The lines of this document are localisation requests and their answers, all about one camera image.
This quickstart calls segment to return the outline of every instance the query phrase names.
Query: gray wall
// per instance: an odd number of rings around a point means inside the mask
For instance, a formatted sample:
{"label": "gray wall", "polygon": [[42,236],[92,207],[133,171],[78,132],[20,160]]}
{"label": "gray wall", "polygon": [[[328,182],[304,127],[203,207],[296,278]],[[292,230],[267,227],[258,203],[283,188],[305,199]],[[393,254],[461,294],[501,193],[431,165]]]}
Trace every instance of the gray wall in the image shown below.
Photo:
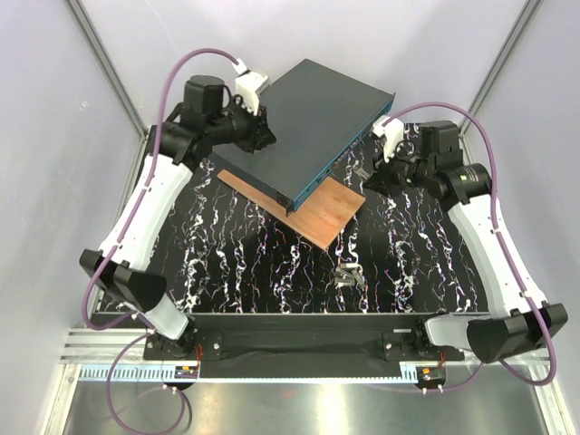
{"label": "gray wall", "polygon": [[[507,225],[530,274],[568,325],[556,337],[568,408],[580,410],[580,3],[544,2],[482,113],[498,158]],[[469,143],[487,161],[475,134]]]}
{"label": "gray wall", "polygon": [[138,143],[64,6],[0,5],[0,430],[38,433]]}
{"label": "gray wall", "polygon": [[[195,48],[230,51],[276,79],[309,57],[387,92],[395,105],[469,105],[525,0],[82,0],[131,99],[154,123],[160,83]],[[216,56],[176,83],[209,73],[229,80]],[[181,101],[172,89],[169,106]]]}

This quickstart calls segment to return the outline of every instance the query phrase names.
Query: white cable clip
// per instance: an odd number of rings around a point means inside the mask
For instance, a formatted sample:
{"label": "white cable clip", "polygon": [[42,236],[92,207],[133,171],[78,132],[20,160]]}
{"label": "white cable clip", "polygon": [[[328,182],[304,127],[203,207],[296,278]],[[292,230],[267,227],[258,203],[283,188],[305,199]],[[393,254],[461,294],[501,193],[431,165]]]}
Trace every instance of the white cable clip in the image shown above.
{"label": "white cable clip", "polygon": [[236,70],[237,75],[242,75],[247,71],[247,66],[241,59],[237,59],[237,63],[232,63],[234,65],[234,69]]}

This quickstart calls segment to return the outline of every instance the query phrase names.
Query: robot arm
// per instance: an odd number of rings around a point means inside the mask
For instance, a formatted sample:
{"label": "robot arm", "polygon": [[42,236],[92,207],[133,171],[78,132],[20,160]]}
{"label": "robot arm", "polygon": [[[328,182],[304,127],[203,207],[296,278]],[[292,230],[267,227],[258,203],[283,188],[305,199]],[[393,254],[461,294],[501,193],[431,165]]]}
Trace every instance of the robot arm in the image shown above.
{"label": "robot arm", "polygon": [[[261,150],[276,141],[267,126],[266,108],[259,93],[267,76],[248,71],[241,62],[236,95],[218,78],[194,76],[185,85],[178,104],[162,126],[155,176],[147,186],[153,157],[145,158],[140,179],[112,232],[98,251],[85,249],[80,263],[93,276],[104,256],[116,248],[97,285],[131,310],[142,314],[158,334],[184,353],[193,346],[193,321],[181,313],[166,294],[163,276],[147,272],[155,240],[181,190],[214,146],[234,143],[245,152]],[[224,91],[229,102],[223,106]],[[140,206],[134,214],[134,206]],[[122,243],[119,236],[124,232]]]}
{"label": "robot arm", "polygon": [[[488,314],[434,315],[415,331],[418,353],[452,346],[472,351],[484,363],[543,346],[543,337],[526,298],[509,268],[489,214],[491,179],[479,164],[464,165],[459,129],[450,121],[421,124],[418,146],[403,140],[404,125],[386,117],[373,124],[372,133],[383,144],[382,158],[367,181],[369,189],[387,194],[387,184],[422,187],[437,198],[458,228],[473,257],[488,299]],[[508,233],[497,203],[499,231],[507,243],[531,299],[552,336],[567,321],[561,304],[550,305],[526,270]]]}

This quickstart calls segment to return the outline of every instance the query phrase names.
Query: wooden plank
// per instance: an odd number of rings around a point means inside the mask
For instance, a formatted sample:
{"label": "wooden plank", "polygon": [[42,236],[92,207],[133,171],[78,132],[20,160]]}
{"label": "wooden plank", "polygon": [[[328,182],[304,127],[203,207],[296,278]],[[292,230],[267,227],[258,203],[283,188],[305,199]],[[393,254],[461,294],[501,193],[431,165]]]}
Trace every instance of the wooden plank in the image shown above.
{"label": "wooden plank", "polygon": [[321,249],[333,243],[364,203],[363,196],[327,178],[296,212],[287,217],[284,207],[231,172],[222,170],[217,177]]}

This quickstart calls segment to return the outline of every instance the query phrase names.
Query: black and white patterned table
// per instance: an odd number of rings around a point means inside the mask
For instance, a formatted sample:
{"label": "black and white patterned table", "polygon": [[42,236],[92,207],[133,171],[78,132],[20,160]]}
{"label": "black and white patterned table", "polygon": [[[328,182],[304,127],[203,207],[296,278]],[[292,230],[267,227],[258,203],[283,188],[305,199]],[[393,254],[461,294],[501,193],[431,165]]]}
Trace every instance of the black and white patterned table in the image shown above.
{"label": "black and white patterned table", "polygon": [[[205,161],[170,211],[149,270],[167,277],[187,313],[487,311],[467,247],[427,192],[386,197],[363,188],[353,166],[372,172],[378,152],[367,140],[335,165],[333,178],[366,201],[326,251],[222,183]],[[339,259],[359,263],[365,285],[337,288]],[[105,297],[99,311],[120,309]]]}

